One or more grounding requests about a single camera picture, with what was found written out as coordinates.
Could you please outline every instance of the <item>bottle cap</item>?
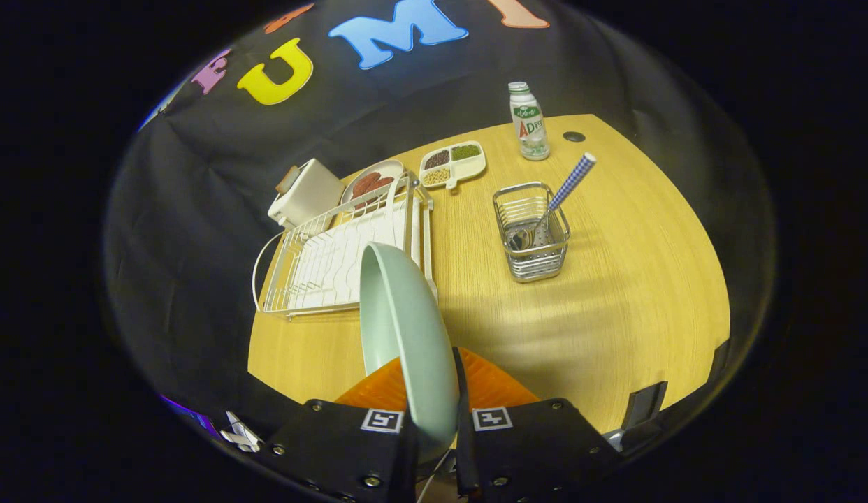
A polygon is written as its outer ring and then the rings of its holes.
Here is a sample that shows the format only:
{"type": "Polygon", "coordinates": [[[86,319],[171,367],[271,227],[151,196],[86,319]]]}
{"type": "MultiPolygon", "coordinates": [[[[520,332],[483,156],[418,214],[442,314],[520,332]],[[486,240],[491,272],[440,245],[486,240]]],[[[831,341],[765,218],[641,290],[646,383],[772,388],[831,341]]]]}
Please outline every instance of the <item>bottle cap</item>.
{"type": "Polygon", "coordinates": [[[508,92],[521,94],[530,92],[530,88],[527,87],[527,82],[510,82],[508,83],[508,92]]]}

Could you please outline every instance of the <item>metal basket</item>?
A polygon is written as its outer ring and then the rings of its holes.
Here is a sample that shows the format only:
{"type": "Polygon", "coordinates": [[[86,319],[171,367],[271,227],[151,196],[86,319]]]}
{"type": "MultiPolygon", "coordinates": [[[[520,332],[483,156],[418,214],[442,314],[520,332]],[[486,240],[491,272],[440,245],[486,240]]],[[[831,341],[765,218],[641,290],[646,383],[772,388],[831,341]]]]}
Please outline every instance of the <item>metal basket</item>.
{"type": "Polygon", "coordinates": [[[546,212],[552,190],[542,182],[505,187],[493,194],[499,236],[512,277],[519,283],[554,277],[565,263],[567,240],[571,238],[565,213],[559,208],[534,235],[527,249],[512,249],[509,240],[524,227],[532,227],[546,212]]]}

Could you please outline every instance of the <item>checkered handle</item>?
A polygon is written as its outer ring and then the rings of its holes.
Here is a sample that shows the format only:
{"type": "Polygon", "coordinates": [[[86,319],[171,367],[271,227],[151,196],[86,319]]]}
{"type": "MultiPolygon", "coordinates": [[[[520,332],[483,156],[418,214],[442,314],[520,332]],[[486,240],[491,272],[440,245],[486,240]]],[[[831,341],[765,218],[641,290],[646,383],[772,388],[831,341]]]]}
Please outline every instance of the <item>checkered handle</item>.
{"type": "Polygon", "coordinates": [[[575,166],[574,171],[571,172],[571,176],[568,176],[567,180],[565,180],[564,184],[561,185],[561,188],[556,192],[555,197],[552,198],[552,201],[549,201],[549,211],[555,211],[561,206],[561,203],[565,202],[565,199],[571,195],[571,192],[577,188],[577,185],[580,184],[584,176],[590,169],[593,169],[593,166],[596,165],[596,157],[591,153],[585,153],[583,157],[580,158],[580,162],[575,166]]]}

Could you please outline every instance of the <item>bottle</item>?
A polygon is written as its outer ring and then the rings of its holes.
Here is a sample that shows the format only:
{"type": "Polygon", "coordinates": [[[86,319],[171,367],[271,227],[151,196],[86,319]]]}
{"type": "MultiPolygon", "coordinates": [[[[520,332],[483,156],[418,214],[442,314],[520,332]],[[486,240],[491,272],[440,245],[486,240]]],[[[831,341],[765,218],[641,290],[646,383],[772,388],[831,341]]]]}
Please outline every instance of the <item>bottle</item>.
{"type": "Polygon", "coordinates": [[[508,106],[512,113],[514,133],[521,143],[521,155],[532,161],[549,156],[549,139],[546,137],[546,124],[543,114],[527,82],[508,84],[508,106]]]}

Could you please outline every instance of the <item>wire rack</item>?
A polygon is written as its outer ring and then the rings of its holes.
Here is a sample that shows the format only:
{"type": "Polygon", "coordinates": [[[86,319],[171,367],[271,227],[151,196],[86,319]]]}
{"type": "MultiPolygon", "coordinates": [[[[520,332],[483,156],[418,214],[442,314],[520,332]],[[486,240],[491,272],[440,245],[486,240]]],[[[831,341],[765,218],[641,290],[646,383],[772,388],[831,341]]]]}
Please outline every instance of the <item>wire rack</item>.
{"type": "Polygon", "coordinates": [[[431,274],[432,210],[431,195],[415,174],[406,171],[389,185],[278,233],[254,264],[252,289],[258,311],[291,319],[298,314],[355,309],[360,300],[361,257],[369,242],[383,242],[409,254],[437,298],[431,274]],[[261,300],[256,291],[257,267],[268,246],[283,233],[261,300]]]}
{"type": "Polygon", "coordinates": [[[519,230],[536,225],[549,209],[552,190],[542,182],[505,187],[493,194],[499,235],[512,277],[520,283],[554,277],[565,263],[567,240],[571,236],[565,213],[555,210],[546,225],[537,227],[527,249],[512,249],[509,240],[519,230]]]}

